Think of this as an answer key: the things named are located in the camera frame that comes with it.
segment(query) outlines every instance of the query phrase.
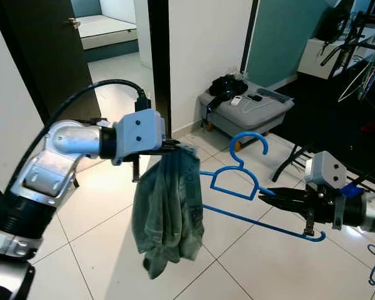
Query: hanger hook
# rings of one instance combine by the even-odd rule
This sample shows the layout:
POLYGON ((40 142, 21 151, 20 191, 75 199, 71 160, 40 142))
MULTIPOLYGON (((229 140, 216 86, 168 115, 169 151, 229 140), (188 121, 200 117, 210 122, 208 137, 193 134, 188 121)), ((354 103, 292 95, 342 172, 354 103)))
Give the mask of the hanger hook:
POLYGON ((255 138, 258 138, 261 142, 262 145, 264 146, 264 149, 262 150, 262 154, 265 155, 268 153, 268 143, 267 140, 264 136, 262 136, 259 133, 253 132, 253 131, 244 131, 241 132, 237 135, 235 135, 232 139, 232 141, 229 143, 229 152, 231 153, 232 158, 239 163, 239 166, 243 167, 244 162, 242 159, 238 158, 238 156, 235 153, 234 145, 235 143, 243 138, 244 136, 253 136, 255 138))

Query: black cable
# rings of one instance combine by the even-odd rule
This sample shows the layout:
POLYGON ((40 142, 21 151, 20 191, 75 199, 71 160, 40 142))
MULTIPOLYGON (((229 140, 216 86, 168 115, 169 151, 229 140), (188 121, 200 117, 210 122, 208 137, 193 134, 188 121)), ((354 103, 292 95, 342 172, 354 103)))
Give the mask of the black cable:
POLYGON ((360 184, 364 180, 366 180, 367 178, 369 178, 374 173, 375 173, 375 167, 371 171, 369 171, 367 174, 359 176, 357 179, 353 180, 351 183, 356 186, 357 184, 360 184))
POLYGON ((8 182, 5 194, 7 194, 10 191, 11 186, 14 184, 15 180, 18 178, 19 173, 21 172, 21 169, 25 165, 25 163, 28 160, 29 156, 31 155, 32 151, 39 144, 40 140, 44 137, 44 135, 49 132, 50 127, 57 121, 58 117, 77 98, 79 98, 80 96, 82 96, 84 93, 86 93, 86 92, 88 92, 88 91, 90 91, 92 89, 98 88, 99 86, 106 86, 108 84, 122 84, 124 86, 130 86, 131 88, 134 88, 137 91, 137 95, 138 95, 138 99, 137 100, 138 101, 140 99, 147 99, 146 95, 145 95, 145 93, 143 91, 143 89, 140 86, 138 86, 134 82, 131 82, 131 81, 128 81, 128 80, 123 80, 123 79, 109 79, 109 80, 99 81, 99 82, 91 84, 90 86, 87 86, 87 87, 83 88, 82 90, 80 90, 80 91, 76 92, 75 94, 73 94, 71 97, 69 97, 67 100, 65 100, 61 104, 61 106, 57 109, 57 111, 51 116, 51 118, 44 125, 44 127, 42 128, 42 130, 40 130, 39 134, 35 137, 35 139, 31 143, 31 145, 26 149, 24 155, 22 156, 22 158, 19 161, 17 167, 15 168, 15 171, 12 174, 10 181, 8 182))

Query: remote control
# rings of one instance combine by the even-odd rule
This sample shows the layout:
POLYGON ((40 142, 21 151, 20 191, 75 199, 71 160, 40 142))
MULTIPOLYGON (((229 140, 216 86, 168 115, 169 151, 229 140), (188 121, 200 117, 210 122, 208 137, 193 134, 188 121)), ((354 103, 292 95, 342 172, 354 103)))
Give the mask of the remote control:
POLYGON ((237 106, 242 99, 242 96, 235 96, 231 101, 231 106, 237 106))

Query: white tile floor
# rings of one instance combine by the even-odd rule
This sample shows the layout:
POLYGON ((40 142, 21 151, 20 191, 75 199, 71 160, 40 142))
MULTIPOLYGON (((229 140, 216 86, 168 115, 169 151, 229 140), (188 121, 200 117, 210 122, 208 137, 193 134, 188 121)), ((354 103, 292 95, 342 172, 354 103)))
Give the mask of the white tile floor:
MULTIPOLYGON (((137 54, 132 54, 94 62, 89 68, 94 81, 126 78, 153 90, 148 69, 138 64, 137 54)), ((103 116, 112 121, 133 112, 132 91, 102 88, 97 96, 103 116)), ((220 132, 200 129, 180 140, 198 147, 202 170, 234 163, 226 149, 229 139, 220 132)), ((304 188, 303 170, 294 166, 287 167, 277 183, 270 180, 293 145, 273 134, 267 140, 266 156, 258 142, 239 153, 246 167, 263 186, 304 188)), ((158 160, 142 156, 142 172, 158 160)), ((240 193, 249 193, 253 187, 243 173, 224 175, 217 180, 219 185, 240 193)), ((366 248, 375 244, 375 234, 350 227, 337 232, 318 224, 327 239, 310 243, 207 210, 204 247, 196 261, 170 263, 151 281, 130 228, 135 190, 130 164, 113 167, 102 162, 80 171, 77 178, 80 188, 54 217, 32 260, 37 272, 29 299, 375 300, 375 287, 368 284, 375 257, 366 248)), ((206 176, 201 184, 206 204, 303 231, 303 220, 293 213, 271 208, 257 197, 246 201, 211 190, 206 176)))

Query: door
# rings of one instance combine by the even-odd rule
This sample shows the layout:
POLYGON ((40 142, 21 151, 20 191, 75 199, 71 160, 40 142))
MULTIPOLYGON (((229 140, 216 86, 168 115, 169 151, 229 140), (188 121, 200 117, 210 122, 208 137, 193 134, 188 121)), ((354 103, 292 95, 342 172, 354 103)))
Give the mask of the door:
MULTIPOLYGON (((0 0, 0 30, 45 122, 76 91, 92 83, 70 0, 0 0)), ((101 116, 94 91, 61 119, 101 116)))

